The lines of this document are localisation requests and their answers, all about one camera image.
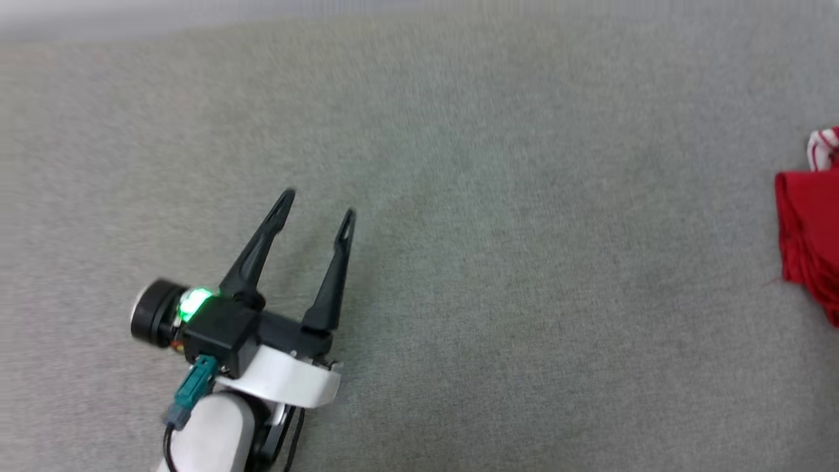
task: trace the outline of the floor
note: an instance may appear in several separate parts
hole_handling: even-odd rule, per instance
[[[288,316],[358,211],[295,471],[839,469],[773,191],[839,119],[839,8],[583,3],[0,46],[0,469],[152,469],[185,363],[133,299],[217,283],[287,186]]]

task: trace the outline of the red fabric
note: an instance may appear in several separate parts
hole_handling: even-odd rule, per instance
[[[775,177],[784,279],[798,283],[839,328],[839,166]]]

